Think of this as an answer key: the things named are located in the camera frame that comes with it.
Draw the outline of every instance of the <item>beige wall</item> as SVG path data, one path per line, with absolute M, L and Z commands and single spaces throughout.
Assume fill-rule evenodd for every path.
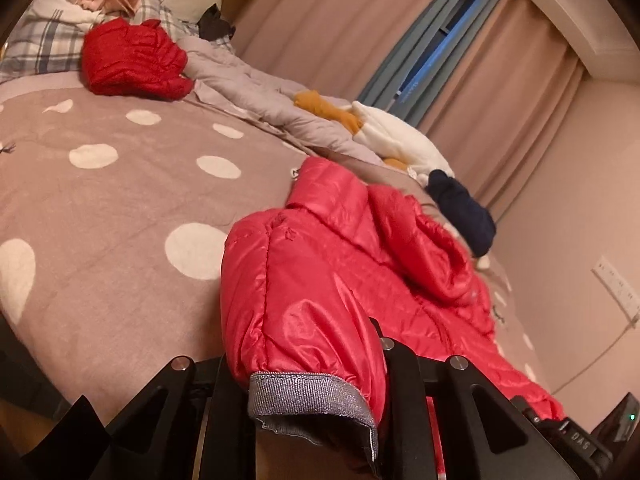
M 601 254 L 640 292 L 640 86 L 585 80 L 526 188 L 498 226 L 495 253 L 554 391 L 624 330 L 592 274 Z M 558 392 L 588 430 L 623 395 L 640 398 L 640 328 Z

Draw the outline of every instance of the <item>metal screw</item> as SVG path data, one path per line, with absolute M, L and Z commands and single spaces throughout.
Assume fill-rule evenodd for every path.
M 394 340 L 388 337 L 381 337 L 380 342 L 382 343 L 383 350 L 391 350 L 394 346 L 396 346 Z
M 177 372 L 181 372 L 186 370 L 191 365 L 191 360 L 184 355 L 180 357 L 176 357 L 173 361 L 171 361 L 171 368 L 176 370 Z
M 467 361 L 466 358 L 462 357 L 462 355 L 454 355 L 450 359 L 449 364 L 451 364 L 451 366 L 453 366 L 456 370 L 466 370 L 466 368 L 469 366 L 469 361 Z

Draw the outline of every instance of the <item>plaid pillow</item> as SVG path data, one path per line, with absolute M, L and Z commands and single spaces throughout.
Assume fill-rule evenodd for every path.
M 84 32 L 75 25 L 60 22 L 61 15 L 62 11 L 56 10 L 48 20 L 30 16 L 11 33 L 0 61 L 0 83 L 25 75 L 80 70 Z M 108 14 L 102 23 L 118 16 L 117 12 Z M 160 20 L 173 41 L 198 35 L 197 25 L 176 18 L 162 0 L 141 0 L 129 23 L 139 25 L 146 20 Z
M 80 70 L 84 32 L 58 20 L 27 19 L 12 32 L 0 62 L 0 82 L 23 75 Z
M 234 56 L 236 55 L 236 50 L 231 44 L 231 38 L 229 36 L 223 36 L 222 38 L 218 38 L 216 41 L 212 41 L 211 43 L 216 44 L 217 46 L 221 46 L 222 48 L 226 48 Z
M 197 36 L 198 26 L 193 23 L 182 22 L 176 18 L 171 9 L 165 7 L 164 0 L 141 0 L 136 15 L 129 20 L 131 25 L 140 25 L 146 20 L 160 20 L 160 26 L 173 41 L 185 36 Z

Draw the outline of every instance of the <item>power cord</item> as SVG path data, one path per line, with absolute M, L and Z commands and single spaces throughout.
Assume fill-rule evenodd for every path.
M 607 346 L 593 361 L 591 361 L 588 365 L 586 365 L 582 370 L 580 370 L 577 374 L 575 374 L 571 379 L 565 381 L 561 386 L 556 388 L 551 392 L 551 395 L 556 395 L 560 390 L 567 387 L 569 384 L 573 383 L 578 377 L 580 377 L 583 373 L 587 372 L 594 364 L 596 364 L 600 359 L 602 359 L 609 351 L 618 344 L 618 342 L 625 336 L 629 330 L 636 327 L 636 324 L 640 320 L 640 313 L 636 314 L 633 319 L 629 322 L 625 329 L 620 333 L 620 335 L 614 339 L 613 343 Z

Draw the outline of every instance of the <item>wall socket panel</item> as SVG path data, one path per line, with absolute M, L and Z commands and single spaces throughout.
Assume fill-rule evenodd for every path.
M 635 325 L 640 314 L 640 296 L 604 256 L 591 270 L 619 304 L 627 319 Z

